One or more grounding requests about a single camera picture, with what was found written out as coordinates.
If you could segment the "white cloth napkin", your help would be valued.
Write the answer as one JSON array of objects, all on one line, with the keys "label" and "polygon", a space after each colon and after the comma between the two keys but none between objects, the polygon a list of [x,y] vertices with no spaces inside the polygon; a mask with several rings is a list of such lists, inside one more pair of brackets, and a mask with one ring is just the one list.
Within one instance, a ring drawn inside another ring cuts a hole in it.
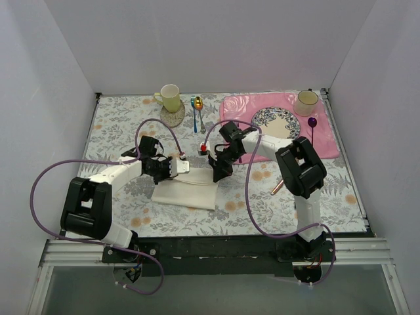
[{"label": "white cloth napkin", "polygon": [[214,210],[218,184],[213,182],[213,170],[191,168],[173,180],[155,186],[152,201],[167,205],[179,205],[196,209]]}]

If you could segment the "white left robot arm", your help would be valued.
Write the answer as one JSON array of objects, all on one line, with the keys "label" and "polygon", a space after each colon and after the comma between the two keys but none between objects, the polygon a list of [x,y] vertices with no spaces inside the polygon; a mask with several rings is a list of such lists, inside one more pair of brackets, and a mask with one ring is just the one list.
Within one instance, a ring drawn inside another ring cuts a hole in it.
[{"label": "white left robot arm", "polygon": [[159,147],[161,143],[156,138],[146,136],[140,140],[139,149],[122,153],[116,165],[88,178],[72,179],[60,219],[61,228],[117,246],[117,254],[123,261],[135,261],[140,247],[133,242],[131,230],[114,222],[112,199],[116,192],[142,175],[152,177],[155,184],[178,175],[178,159],[158,153]]}]

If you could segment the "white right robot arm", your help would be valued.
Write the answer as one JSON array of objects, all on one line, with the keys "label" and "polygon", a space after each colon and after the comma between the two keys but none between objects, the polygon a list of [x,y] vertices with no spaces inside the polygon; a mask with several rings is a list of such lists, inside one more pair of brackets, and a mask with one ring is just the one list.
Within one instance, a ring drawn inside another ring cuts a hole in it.
[{"label": "white right robot arm", "polygon": [[278,164],[283,187],[293,194],[298,215],[293,250],[299,258],[311,261],[320,255],[326,242],[327,227],[322,224],[320,195],[327,171],[311,141],[304,136],[295,140],[265,135],[252,123],[240,129],[240,121],[225,119],[219,122],[224,139],[223,149],[204,140],[198,147],[208,157],[213,180],[218,182],[233,173],[233,164],[245,154],[262,156]]}]

